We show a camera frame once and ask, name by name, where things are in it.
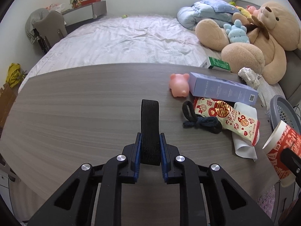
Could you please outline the pink pig toy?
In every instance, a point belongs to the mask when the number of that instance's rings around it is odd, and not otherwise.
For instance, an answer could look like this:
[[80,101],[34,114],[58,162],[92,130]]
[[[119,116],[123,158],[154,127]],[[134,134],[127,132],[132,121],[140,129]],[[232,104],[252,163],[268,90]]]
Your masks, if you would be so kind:
[[189,95],[188,73],[173,73],[170,75],[169,88],[173,97],[187,97]]

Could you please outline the bed with white sheet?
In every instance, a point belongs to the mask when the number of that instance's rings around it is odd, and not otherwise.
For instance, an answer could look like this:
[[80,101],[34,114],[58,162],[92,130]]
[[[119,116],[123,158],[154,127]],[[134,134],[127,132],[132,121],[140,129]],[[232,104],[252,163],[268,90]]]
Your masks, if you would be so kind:
[[162,63],[200,67],[221,53],[204,47],[194,31],[171,16],[106,17],[85,24],[56,43],[30,70],[29,78],[100,64]]

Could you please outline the yellow plush toy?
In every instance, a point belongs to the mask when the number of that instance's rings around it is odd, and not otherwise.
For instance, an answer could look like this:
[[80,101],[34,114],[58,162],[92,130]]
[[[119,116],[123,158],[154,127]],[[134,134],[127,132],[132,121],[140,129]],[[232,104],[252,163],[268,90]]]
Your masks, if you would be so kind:
[[239,12],[245,16],[246,18],[251,18],[252,17],[252,14],[251,12],[249,12],[249,10],[243,8],[243,7],[240,7],[240,6],[236,6],[236,8],[239,10]]

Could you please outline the blue folded quilt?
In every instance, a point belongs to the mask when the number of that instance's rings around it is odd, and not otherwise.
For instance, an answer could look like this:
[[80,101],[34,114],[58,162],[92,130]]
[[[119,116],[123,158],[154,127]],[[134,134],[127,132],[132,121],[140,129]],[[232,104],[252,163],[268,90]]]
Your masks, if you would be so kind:
[[232,16],[239,10],[223,0],[202,0],[191,7],[183,7],[177,13],[178,22],[189,30],[195,30],[196,25],[204,19],[212,19],[221,28],[224,24],[232,24]]

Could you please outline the grey white desk shelf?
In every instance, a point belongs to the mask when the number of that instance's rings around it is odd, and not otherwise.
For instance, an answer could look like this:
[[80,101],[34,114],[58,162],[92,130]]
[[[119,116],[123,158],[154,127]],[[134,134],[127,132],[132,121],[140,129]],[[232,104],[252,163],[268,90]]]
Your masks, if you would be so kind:
[[77,24],[79,22],[97,19],[107,14],[106,1],[100,1],[81,6],[76,9],[70,9],[62,12],[64,21],[67,26]]

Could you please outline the yellow bag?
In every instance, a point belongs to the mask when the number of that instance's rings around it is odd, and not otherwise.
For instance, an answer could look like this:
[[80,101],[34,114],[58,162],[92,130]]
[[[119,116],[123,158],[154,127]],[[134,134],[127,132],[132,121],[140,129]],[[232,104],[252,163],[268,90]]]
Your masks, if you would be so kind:
[[10,86],[10,88],[14,88],[19,83],[22,83],[26,76],[27,71],[23,71],[20,64],[11,63],[8,68],[6,83]]

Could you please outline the grey chair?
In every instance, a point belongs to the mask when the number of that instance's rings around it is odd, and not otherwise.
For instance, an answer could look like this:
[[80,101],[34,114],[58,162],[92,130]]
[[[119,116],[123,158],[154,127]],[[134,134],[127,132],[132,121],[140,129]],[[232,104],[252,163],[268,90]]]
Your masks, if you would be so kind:
[[44,54],[67,36],[64,17],[57,11],[40,8],[32,12],[25,24],[31,44],[37,42]]

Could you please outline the green white medicine box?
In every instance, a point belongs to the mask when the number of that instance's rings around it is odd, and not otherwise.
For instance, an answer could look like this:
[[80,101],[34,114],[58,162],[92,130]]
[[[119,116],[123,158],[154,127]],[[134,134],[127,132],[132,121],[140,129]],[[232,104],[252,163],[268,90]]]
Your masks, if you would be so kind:
[[228,71],[228,72],[231,71],[228,62],[224,62],[222,60],[213,57],[207,57],[204,60],[204,62],[201,64],[201,67],[206,69],[220,70],[220,71]]

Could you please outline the light purple long box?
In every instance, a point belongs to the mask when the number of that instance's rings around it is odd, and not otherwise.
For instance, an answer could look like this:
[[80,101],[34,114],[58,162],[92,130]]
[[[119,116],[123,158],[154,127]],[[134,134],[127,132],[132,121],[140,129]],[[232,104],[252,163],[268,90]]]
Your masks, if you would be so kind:
[[252,106],[257,102],[258,91],[248,85],[201,73],[190,72],[189,75],[189,89],[195,97],[240,102]]

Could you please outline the white paper ball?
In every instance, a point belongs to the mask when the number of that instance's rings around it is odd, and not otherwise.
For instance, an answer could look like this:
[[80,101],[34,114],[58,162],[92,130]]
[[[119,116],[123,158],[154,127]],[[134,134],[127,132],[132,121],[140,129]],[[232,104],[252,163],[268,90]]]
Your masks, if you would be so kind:
[[257,90],[260,85],[259,75],[251,68],[243,67],[238,71],[238,76],[251,88]]

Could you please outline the small blue plush toy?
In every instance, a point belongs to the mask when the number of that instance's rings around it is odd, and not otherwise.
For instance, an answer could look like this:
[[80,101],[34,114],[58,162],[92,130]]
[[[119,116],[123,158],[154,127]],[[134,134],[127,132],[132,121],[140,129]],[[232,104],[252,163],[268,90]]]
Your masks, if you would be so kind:
[[224,24],[223,28],[225,29],[226,34],[228,35],[230,43],[250,43],[249,38],[247,36],[247,28],[242,24],[242,22],[239,19],[236,19],[232,26],[230,24]]

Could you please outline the red box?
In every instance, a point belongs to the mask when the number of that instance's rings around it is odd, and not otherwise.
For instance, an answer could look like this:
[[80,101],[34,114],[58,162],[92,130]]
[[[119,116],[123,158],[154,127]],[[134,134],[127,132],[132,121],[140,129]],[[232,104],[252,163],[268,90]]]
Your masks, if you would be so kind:
[[81,5],[82,6],[86,6],[86,5],[89,5],[91,3],[96,3],[96,2],[100,2],[101,0],[85,0],[85,1],[82,1],[81,2]]

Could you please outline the red white snack wrapper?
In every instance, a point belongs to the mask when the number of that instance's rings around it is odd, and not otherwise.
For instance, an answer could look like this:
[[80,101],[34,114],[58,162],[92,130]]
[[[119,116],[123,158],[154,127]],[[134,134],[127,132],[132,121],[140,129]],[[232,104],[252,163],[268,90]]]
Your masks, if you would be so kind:
[[258,119],[235,110],[225,101],[217,99],[195,97],[193,107],[196,114],[216,117],[223,129],[234,132],[252,146],[256,145],[260,126]]

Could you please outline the red white paper cup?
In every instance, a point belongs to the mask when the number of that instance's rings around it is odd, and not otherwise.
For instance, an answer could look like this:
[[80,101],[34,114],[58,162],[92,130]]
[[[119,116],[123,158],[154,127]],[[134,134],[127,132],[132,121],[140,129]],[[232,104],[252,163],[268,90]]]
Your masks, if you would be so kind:
[[288,187],[295,181],[295,175],[281,161],[281,153],[286,148],[292,150],[300,157],[300,134],[281,120],[262,149],[277,173],[283,187]]

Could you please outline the black elastic band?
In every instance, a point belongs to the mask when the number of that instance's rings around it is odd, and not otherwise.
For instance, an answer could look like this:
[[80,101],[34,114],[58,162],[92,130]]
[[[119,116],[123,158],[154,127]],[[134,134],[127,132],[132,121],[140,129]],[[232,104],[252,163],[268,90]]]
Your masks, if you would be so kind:
[[161,163],[159,135],[159,102],[141,102],[141,163],[159,166]]

